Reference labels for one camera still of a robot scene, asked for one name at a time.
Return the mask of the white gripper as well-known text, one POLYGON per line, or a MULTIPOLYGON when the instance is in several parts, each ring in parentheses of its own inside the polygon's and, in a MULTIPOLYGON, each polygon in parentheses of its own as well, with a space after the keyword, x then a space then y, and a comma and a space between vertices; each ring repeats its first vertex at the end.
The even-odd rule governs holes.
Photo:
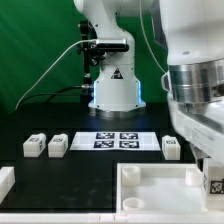
POLYGON ((192 145, 190 146, 198 167, 205 158, 224 158, 224 121, 211 120, 201 114, 190 114, 180 105, 168 99, 168 107, 173 128, 192 145))

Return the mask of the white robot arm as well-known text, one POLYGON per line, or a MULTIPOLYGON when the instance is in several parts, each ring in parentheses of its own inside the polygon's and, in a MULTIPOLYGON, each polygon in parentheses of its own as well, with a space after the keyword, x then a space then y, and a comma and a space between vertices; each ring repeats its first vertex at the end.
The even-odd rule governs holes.
POLYGON ((135 40, 118 16, 152 16, 168 49, 162 76, 175 131, 224 163, 224 0, 73 0, 91 23, 102 53, 89 107, 105 116, 145 106, 135 76, 135 40))

